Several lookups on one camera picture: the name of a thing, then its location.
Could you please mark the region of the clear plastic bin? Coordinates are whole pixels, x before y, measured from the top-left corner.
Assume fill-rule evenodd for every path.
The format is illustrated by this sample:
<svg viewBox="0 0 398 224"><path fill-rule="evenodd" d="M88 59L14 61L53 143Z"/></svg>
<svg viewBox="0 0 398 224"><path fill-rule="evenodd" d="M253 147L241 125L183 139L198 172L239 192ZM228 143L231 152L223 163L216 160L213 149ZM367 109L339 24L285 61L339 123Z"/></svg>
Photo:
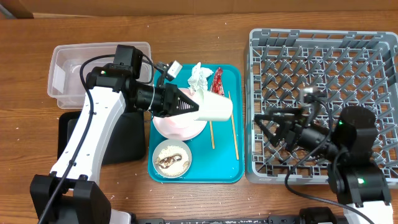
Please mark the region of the clear plastic bin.
<svg viewBox="0 0 398 224"><path fill-rule="evenodd" d="M80 109L85 100L85 89L80 80L83 62L99 55L115 54L117 45L131 45L151 58L148 42L101 42L89 44L70 44L55 47L50 62L47 93L57 99L57 105L64 110ZM90 62L84 68L84 76L94 67L102 67L113 62L113 58L102 58ZM139 82L151 78L150 65L142 63Z"/></svg>

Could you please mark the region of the grey bowl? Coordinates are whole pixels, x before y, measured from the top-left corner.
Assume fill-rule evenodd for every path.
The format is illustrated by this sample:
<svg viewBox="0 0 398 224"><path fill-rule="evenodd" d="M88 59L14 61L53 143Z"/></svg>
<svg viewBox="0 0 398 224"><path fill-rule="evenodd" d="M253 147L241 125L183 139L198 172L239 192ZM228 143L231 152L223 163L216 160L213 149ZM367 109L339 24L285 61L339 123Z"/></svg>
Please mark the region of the grey bowl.
<svg viewBox="0 0 398 224"><path fill-rule="evenodd" d="M190 168L192 153L187 144L178 140L164 140L154 150L152 165L167 179L182 177Z"/></svg>

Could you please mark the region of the grey dishwasher rack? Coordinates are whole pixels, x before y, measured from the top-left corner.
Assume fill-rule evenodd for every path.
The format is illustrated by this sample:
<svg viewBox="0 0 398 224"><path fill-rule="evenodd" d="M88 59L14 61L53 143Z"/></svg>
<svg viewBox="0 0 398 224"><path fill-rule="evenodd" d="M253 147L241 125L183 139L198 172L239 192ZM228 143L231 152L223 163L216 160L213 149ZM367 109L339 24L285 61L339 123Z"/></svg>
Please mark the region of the grey dishwasher rack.
<svg viewBox="0 0 398 224"><path fill-rule="evenodd" d="M376 115L373 158L390 188L397 187L397 35L303 29L253 29L246 47L246 178L282 184L305 151L273 146L254 117L269 108L298 108L300 91L327 95L331 116L346 106Z"/></svg>

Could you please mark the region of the white paper cup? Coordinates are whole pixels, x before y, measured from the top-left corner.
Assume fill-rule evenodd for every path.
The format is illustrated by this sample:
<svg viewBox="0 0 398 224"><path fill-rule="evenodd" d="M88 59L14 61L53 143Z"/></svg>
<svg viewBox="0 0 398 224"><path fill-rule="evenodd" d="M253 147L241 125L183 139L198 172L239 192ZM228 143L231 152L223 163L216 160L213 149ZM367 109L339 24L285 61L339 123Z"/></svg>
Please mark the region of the white paper cup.
<svg viewBox="0 0 398 224"><path fill-rule="evenodd" d="M197 121L227 121L233 113L233 103L225 96L198 90L193 99L199 105L198 111L193 113Z"/></svg>

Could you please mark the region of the teal plastic tray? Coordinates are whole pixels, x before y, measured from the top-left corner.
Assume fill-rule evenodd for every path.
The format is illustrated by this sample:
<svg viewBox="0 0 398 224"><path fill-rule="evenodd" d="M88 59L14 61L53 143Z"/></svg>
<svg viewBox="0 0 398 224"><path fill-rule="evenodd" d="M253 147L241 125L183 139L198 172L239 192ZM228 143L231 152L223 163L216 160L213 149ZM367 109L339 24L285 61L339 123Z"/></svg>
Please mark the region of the teal plastic tray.
<svg viewBox="0 0 398 224"><path fill-rule="evenodd" d="M160 176L152 165L152 155L155 148L167 138L163 137L150 123L148 173L158 182L163 183L235 183L244 173L244 126L243 126L243 88L239 70L227 64L202 64L213 72L218 67L223 69L222 83L225 96L231 93L234 122L236 128L239 160L236 160L231 120L214 121L213 133L215 149L212 149L210 125L196 137L184 141L191 150L192 163L189 170L176 179Z"/></svg>

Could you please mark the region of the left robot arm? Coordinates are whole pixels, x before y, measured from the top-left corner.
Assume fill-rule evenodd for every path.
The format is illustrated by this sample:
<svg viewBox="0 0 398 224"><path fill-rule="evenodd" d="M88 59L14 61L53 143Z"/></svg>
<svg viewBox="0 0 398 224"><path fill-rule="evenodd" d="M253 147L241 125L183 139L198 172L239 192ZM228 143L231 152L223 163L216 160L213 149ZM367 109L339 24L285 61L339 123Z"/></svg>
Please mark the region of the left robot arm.
<svg viewBox="0 0 398 224"><path fill-rule="evenodd" d="M135 223L135 215L113 209L99 187L119 118L134 109L161 118L199 109L174 84L139 82L144 57L134 46L118 45L113 62L80 75L85 101L67 146L50 173L35 175L30 184L39 223Z"/></svg>

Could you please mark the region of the black food waste tray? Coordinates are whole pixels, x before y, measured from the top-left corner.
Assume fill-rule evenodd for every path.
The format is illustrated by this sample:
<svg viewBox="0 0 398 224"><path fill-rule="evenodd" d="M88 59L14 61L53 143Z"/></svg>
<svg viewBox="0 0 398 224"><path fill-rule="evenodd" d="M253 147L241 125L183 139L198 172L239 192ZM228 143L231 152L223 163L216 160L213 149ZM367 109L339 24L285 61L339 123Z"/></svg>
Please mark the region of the black food waste tray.
<svg viewBox="0 0 398 224"><path fill-rule="evenodd" d="M80 116L80 111L66 112L59 117L57 157L65 150ZM146 153L144 113L124 113L118 119L109 139L102 165L137 161Z"/></svg>

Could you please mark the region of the white napkin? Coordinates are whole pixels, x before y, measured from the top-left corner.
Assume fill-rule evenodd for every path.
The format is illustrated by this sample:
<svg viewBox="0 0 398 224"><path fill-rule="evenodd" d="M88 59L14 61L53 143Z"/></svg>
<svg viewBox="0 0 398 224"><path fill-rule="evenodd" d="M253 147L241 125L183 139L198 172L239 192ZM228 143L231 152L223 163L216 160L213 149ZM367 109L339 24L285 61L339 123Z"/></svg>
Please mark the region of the white napkin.
<svg viewBox="0 0 398 224"><path fill-rule="evenodd" d="M188 79L190 93L198 90L208 89L208 78L213 74L213 71L209 68L201 66L201 62L198 62L191 72L191 77Z"/></svg>

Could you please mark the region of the red snack wrapper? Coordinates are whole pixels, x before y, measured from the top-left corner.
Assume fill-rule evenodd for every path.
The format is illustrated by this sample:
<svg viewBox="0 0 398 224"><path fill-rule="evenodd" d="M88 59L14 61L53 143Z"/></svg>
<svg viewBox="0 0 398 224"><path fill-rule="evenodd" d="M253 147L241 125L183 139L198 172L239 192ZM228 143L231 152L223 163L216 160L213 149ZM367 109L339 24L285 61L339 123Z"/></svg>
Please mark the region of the red snack wrapper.
<svg viewBox="0 0 398 224"><path fill-rule="evenodd" d="M223 88L223 83L222 83L222 74L223 74L223 69L221 67L218 67L215 75L213 77L213 81L211 83L211 88L210 91L213 93L216 93L218 95L224 96L224 88Z"/></svg>

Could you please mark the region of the rice food scraps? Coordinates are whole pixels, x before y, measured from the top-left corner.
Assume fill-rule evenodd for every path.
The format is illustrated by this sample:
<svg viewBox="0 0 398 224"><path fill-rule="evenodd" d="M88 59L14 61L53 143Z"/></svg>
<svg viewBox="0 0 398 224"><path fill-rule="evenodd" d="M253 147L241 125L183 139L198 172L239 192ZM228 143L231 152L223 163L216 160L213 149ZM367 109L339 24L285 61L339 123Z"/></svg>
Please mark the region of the rice food scraps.
<svg viewBox="0 0 398 224"><path fill-rule="evenodd" d="M190 159L184 148L180 146L167 146L160 151L155 164L161 173L177 177L188 170Z"/></svg>

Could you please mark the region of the pink plate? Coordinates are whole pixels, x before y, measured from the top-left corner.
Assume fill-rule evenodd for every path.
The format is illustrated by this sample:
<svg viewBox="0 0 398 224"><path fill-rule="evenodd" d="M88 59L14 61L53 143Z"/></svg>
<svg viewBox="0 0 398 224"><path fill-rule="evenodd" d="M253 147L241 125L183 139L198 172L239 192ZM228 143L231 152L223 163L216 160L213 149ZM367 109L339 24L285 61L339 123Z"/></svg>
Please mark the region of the pink plate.
<svg viewBox="0 0 398 224"><path fill-rule="evenodd" d="M188 113L165 118L154 117L152 122L163 137L179 141L196 137L207 125L206 121L195 121Z"/></svg>

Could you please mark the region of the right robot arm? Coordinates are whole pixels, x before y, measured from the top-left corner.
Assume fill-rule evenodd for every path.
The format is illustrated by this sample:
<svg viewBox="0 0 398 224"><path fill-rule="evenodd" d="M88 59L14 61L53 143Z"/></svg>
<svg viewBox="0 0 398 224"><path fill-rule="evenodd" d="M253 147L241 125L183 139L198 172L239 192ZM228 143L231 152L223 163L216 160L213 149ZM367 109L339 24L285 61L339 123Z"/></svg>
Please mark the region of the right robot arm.
<svg viewBox="0 0 398 224"><path fill-rule="evenodd" d="M321 103L315 103L308 116L303 109L271 108L254 117L255 123L273 146L284 142L285 149L301 147L308 154L287 171L296 172L310 157L330 161L328 184L335 201L294 190L295 195L325 203L323 207L303 208L293 223L393 223L392 197L385 175L373 159L377 138L376 117L370 110L349 106L340 113L336 125L315 123Z"/></svg>

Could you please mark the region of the wooden chopstick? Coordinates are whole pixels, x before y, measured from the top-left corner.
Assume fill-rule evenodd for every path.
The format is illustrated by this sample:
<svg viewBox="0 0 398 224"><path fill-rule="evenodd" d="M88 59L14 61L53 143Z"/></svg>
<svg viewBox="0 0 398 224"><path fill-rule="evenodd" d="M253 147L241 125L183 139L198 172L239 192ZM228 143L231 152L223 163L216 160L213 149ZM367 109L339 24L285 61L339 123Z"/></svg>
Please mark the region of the wooden chopstick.
<svg viewBox="0 0 398 224"><path fill-rule="evenodd" d="M231 93L228 91L228 98L231 100ZM239 160L239 151L238 151L238 142L237 142L237 135L236 135L236 128L235 128L235 122L234 122L234 113L232 111L231 113L231 125L232 125L232 130L233 130L233 139L234 139L234 150L235 150L235 155L236 155L236 160Z"/></svg>
<svg viewBox="0 0 398 224"><path fill-rule="evenodd" d="M213 123L212 123L212 121L209 121L209 125L210 125L210 134L211 134L211 145L212 145L212 149L215 149L215 139L214 139Z"/></svg>

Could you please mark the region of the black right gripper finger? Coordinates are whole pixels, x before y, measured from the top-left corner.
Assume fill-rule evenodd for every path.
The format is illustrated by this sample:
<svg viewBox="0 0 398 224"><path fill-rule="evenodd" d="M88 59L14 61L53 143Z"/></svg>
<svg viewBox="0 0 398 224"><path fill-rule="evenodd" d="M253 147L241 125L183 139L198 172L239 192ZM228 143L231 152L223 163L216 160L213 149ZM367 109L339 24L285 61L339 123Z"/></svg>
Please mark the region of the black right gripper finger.
<svg viewBox="0 0 398 224"><path fill-rule="evenodd" d="M274 114L257 114L254 116L254 121L261 129L265 137L268 141L274 146L278 146L280 140L282 139L282 131L279 131L278 128L274 132L271 132L269 128L263 124L263 121L272 122L273 124L278 124L285 126L287 122L287 118L281 115L274 115Z"/></svg>
<svg viewBox="0 0 398 224"><path fill-rule="evenodd" d="M266 118L293 118L293 117L301 117L304 109L302 108L268 108L264 112L264 116Z"/></svg>

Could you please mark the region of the black bar at table edge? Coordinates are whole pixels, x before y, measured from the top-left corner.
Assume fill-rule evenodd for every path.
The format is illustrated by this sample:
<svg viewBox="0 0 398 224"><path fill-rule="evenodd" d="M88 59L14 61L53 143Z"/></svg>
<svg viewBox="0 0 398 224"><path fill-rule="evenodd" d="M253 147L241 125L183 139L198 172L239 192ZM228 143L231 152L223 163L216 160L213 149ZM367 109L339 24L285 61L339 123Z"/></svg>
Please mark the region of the black bar at table edge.
<svg viewBox="0 0 398 224"><path fill-rule="evenodd" d="M163 218L134 218L134 224L301 224L298 215L269 215L257 218L207 218L166 220Z"/></svg>

